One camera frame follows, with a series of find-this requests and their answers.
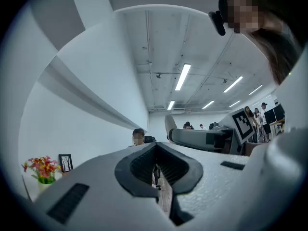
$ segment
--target floor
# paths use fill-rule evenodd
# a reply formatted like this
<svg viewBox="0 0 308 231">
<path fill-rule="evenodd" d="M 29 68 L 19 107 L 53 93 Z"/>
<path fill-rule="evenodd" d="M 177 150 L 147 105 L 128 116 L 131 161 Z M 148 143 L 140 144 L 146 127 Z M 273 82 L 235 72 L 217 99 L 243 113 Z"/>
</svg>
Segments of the floor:
<svg viewBox="0 0 308 231">
<path fill-rule="evenodd" d="M 172 189 L 162 174 L 158 179 L 158 185 L 161 185 L 162 188 L 160 191 L 158 191 L 159 194 L 158 204 L 165 212 L 165 214 L 169 216 L 171 209 Z"/>
</svg>

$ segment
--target picture frame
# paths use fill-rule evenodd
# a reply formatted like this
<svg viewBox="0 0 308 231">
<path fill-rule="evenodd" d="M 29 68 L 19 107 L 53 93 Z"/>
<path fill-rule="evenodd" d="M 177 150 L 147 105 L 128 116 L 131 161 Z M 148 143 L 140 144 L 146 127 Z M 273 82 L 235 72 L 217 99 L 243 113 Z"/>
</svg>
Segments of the picture frame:
<svg viewBox="0 0 308 231">
<path fill-rule="evenodd" d="M 62 173 L 69 172 L 73 169 L 71 154 L 59 154 L 59 162 Z"/>
</svg>

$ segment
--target textured white surface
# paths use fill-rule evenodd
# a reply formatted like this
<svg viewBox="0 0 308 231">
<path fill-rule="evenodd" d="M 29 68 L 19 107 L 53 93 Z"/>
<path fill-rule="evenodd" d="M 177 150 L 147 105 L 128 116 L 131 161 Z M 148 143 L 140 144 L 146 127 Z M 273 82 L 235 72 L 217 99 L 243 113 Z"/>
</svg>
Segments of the textured white surface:
<svg viewBox="0 0 308 231">
<path fill-rule="evenodd" d="M 231 189 L 232 183 L 241 175 L 241 170 L 221 166 L 223 161 L 246 164 L 249 157 L 204 152 L 168 143 L 169 147 L 196 159 L 203 167 L 203 176 L 189 194 L 178 195 L 182 211 L 197 215 L 210 208 Z"/>
</svg>

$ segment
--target ceiling light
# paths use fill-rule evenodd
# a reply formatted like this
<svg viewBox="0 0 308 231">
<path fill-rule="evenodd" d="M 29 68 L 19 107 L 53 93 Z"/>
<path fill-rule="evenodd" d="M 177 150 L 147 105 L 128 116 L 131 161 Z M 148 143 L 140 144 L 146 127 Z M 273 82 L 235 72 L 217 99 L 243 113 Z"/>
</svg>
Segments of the ceiling light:
<svg viewBox="0 0 308 231">
<path fill-rule="evenodd" d="M 225 89 L 223 92 L 227 92 L 229 91 L 232 87 L 234 87 L 236 85 L 237 82 L 239 82 L 243 77 L 240 76 L 236 81 L 233 82 L 232 85 L 230 85 L 227 89 Z"/>
<path fill-rule="evenodd" d="M 169 104 L 168 110 L 171 110 L 171 109 L 172 109 L 172 106 L 174 105 L 174 102 L 175 102 L 175 101 L 170 101 L 170 104 Z"/>
<path fill-rule="evenodd" d="M 254 89 L 249 95 L 253 94 L 256 90 L 258 90 L 262 85 L 260 85 L 257 89 Z"/>
<path fill-rule="evenodd" d="M 190 64 L 184 64 L 184 67 L 182 69 L 182 73 L 181 73 L 181 76 L 179 78 L 179 81 L 178 81 L 178 84 L 177 84 L 177 87 L 175 87 L 175 90 L 180 90 L 183 83 L 184 83 L 184 80 L 188 74 L 188 71 L 189 69 L 191 68 L 191 65 Z"/>
<path fill-rule="evenodd" d="M 240 101 L 241 101 L 241 100 L 239 100 L 239 101 L 237 101 L 236 103 L 230 105 L 229 108 L 232 107 L 233 105 L 236 105 L 236 104 L 239 103 Z"/>
<path fill-rule="evenodd" d="M 206 106 L 204 106 L 202 109 L 205 109 L 206 107 L 210 106 L 213 102 L 214 102 L 214 100 L 211 101 L 211 102 L 209 102 L 209 103 L 208 103 Z"/>
</svg>

